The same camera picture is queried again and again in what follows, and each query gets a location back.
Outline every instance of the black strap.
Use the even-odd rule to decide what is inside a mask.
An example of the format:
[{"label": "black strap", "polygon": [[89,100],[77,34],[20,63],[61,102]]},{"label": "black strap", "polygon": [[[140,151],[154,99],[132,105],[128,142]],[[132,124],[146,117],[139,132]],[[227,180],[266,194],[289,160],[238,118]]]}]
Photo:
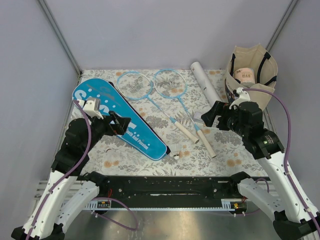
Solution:
[{"label": "black strap", "polygon": [[257,75],[256,75],[256,83],[257,83],[257,84],[259,84],[259,83],[260,83],[260,74],[261,74],[261,69],[262,69],[262,67],[263,67],[263,65],[264,65],[264,63],[265,63],[265,61],[266,61],[266,59],[268,59],[268,60],[269,60],[269,58],[271,58],[271,55],[270,55],[268,52],[266,52],[266,53],[264,54],[264,57],[263,57],[263,59],[262,59],[261,63],[260,63],[260,66],[259,66],[259,69],[258,69],[258,73],[257,73]]},{"label": "black strap", "polygon": [[269,81],[267,81],[264,85],[268,86],[270,83],[276,82],[276,81],[277,81],[277,75],[275,75],[273,78],[271,78]]},{"label": "black strap", "polygon": [[235,58],[236,58],[236,55],[233,53],[232,54],[232,59],[231,59],[231,69],[230,69],[231,77],[234,76]]},{"label": "black strap", "polygon": [[241,82],[240,82],[240,80],[239,80],[239,79],[235,78],[234,80],[236,80],[239,84],[241,84]]}]

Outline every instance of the paper roll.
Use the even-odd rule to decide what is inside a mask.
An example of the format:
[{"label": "paper roll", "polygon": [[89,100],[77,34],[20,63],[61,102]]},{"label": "paper roll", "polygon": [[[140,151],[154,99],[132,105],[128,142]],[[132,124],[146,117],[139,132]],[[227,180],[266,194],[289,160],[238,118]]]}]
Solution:
[{"label": "paper roll", "polygon": [[210,82],[205,70],[202,68],[198,61],[194,62],[190,66],[191,71],[193,72],[195,79],[199,83],[206,99],[208,99],[210,106],[212,107],[216,101],[221,101],[216,89]]}]

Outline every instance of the shuttlecock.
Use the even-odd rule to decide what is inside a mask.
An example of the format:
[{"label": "shuttlecock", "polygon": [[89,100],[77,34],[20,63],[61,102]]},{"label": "shuttlecock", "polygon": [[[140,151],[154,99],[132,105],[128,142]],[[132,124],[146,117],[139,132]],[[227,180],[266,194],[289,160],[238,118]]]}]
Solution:
[{"label": "shuttlecock", "polygon": [[171,153],[172,153],[172,155],[173,155],[173,158],[175,159],[175,160],[178,160],[179,158],[180,158],[180,155],[179,155],[179,153],[180,153],[180,145],[179,144],[174,144],[174,145],[172,145],[171,147],[170,147],[170,149],[171,149]]}]

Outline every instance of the table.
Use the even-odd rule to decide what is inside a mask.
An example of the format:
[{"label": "table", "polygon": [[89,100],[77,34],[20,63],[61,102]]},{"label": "table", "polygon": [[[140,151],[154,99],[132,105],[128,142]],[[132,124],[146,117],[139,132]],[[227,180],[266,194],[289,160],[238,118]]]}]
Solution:
[{"label": "table", "polygon": [[[127,71],[130,70],[85,70],[80,82],[82,83],[92,78],[101,78],[115,84],[117,78]],[[152,80],[158,69],[135,71],[141,72]],[[178,72],[184,76],[188,84],[187,92],[182,96],[182,99],[190,113],[207,112],[211,107],[191,70],[183,69],[178,70]],[[212,69],[206,70],[206,73],[221,99],[227,101],[223,78],[225,71]],[[193,124],[178,100],[163,98],[155,90],[153,90],[150,97],[196,135]],[[96,171],[104,175],[121,176],[220,177],[245,171],[251,176],[267,175],[251,154],[245,150],[241,138],[235,133],[220,131],[215,128],[215,124],[212,127],[205,127],[203,124],[198,123],[198,126],[217,153],[217,157],[211,159],[201,141],[193,144],[150,101],[146,99],[129,100],[129,103],[169,147],[174,144],[181,146],[180,159],[175,160],[168,155],[162,160],[152,161],[120,138],[104,136],[90,151],[90,161],[83,168],[82,174]],[[80,111],[74,106],[69,120],[81,117]]]}]

